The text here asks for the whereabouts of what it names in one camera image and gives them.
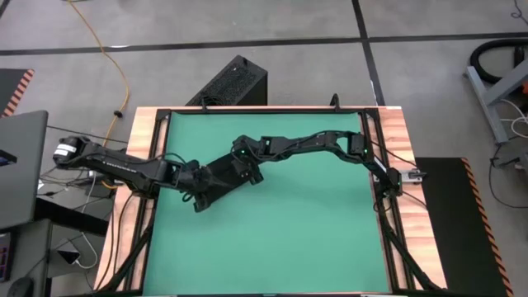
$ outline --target yellow cable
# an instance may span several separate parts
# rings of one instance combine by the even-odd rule
[[[106,189],[110,189],[110,190],[115,190],[117,189],[118,186],[110,186],[109,184],[107,184],[105,181],[101,181],[101,184],[106,188]]]
[[[121,74],[121,77],[123,78],[123,82],[125,83],[125,99],[123,100],[123,103],[121,104],[121,107],[119,108],[119,112],[122,112],[125,109],[126,104],[129,102],[129,98],[130,98],[130,88],[129,88],[129,83],[126,80],[125,73],[123,73],[123,69],[121,69],[119,64],[109,54],[106,53],[105,48],[102,46],[102,43],[99,40],[99,38],[97,37],[96,32],[92,29],[90,24],[88,24],[88,21],[86,20],[84,15],[77,9],[75,4],[73,4],[72,0],[68,0],[68,3],[69,3],[69,5],[72,6],[73,10],[75,10],[75,12],[82,18],[82,21],[84,22],[86,27],[88,27],[88,29],[92,33],[93,37],[96,39],[97,44],[99,45],[99,49],[101,49],[101,53],[104,54],[110,61],[112,61],[112,63],[117,68],[117,70],[119,70],[119,73]],[[106,131],[105,140],[102,142],[102,146],[106,146],[107,139],[110,137],[110,133],[111,133],[112,129],[114,129],[114,124],[116,123],[116,120],[117,120],[117,115],[114,115],[114,118],[112,119],[112,122],[110,123],[110,126],[108,127],[108,130]]]

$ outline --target robotic arm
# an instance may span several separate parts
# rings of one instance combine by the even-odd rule
[[[339,139],[346,140],[346,150],[337,143]],[[297,139],[266,136],[259,141],[242,135],[233,142],[230,153],[205,166],[196,160],[144,160],[104,148],[86,137],[70,136],[60,140],[53,159],[61,169],[87,167],[123,181],[136,195],[145,198],[155,199],[161,187],[185,192],[183,200],[194,198],[195,212],[201,212],[244,183],[261,182],[260,164],[322,151],[334,153],[345,162],[363,164],[379,178],[378,187],[383,193],[402,194],[399,172],[385,168],[365,136],[350,131],[328,130]]]
[[[338,143],[346,141],[346,150]],[[372,145],[364,135],[350,131],[326,130],[307,137],[287,139],[286,137],[261,137],[260,141],[246,135],[238,137],[231,149],[235,169],[241,177],[250,177],[252,184],[262,181],[258,164],[284,161],[295,154],[330,152],[342,161],[362,164],[379,178],[383,193],[402,195],[401,174],[394,168],[386,168],[374,155]]]

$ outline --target black floor seam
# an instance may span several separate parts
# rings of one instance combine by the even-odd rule
[[[361,12],[359,0],[352,0],[352,5],[354,6],[357,27],[360,31],[361,45],[363,46],[366,67],[369,71],[370,83],[372,85],[372,91],[374,92],[375,101],[377,105],[384,106],[385,99],[383,97],[383,92],[381,91],[380,78],[378,77],[378,70],[376,69],[374,55],[372,54],[372,49],[370,47],[369,36],[366,33],[365,19],[363,18],[363,13]]]
[[[3,0],[2,5],[0,5],[0,18],[2,18],[3,13],[6,11],[7,5],[11,0]]]
[[[415,35],[415,36],[380,36],[380,37],[329,37],[329,38],[299,38],[283,40],[239,40],[218,42],[195,42],[176,43],[161,45],[117,45],[105,46],[109,53],[140,52],[156,50],[200,50],[200,49],[224,49],[238,47],[260,47],[260,46],[288,46],[288,45],[341,45],[365,42],[391,43],[391,42],[423,42],[423,41],[447,41],[447,40],[485,40],[506,38],[528,38],[528,32],[511,33],[482,33],[482,34],[455,34],[455,35]],[[77,48],[52,48],[52,49],[0,49],[0,56],[12,55],[41,55],[41,54],[91,54],[99,53],[98,47]]]

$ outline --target black computer tower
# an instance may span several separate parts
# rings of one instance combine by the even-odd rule
[[[237,55],[187,106],[265,106],[267,71]]]

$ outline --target green mat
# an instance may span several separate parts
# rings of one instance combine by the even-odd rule
[[[167,152],[207,164],[241,134],[289,138],[360,130],[356,114],[172,114]],[[249,183],[196,214],[160,193],[144,295],[388,292],[368,171],[331,153],[261,165]]]

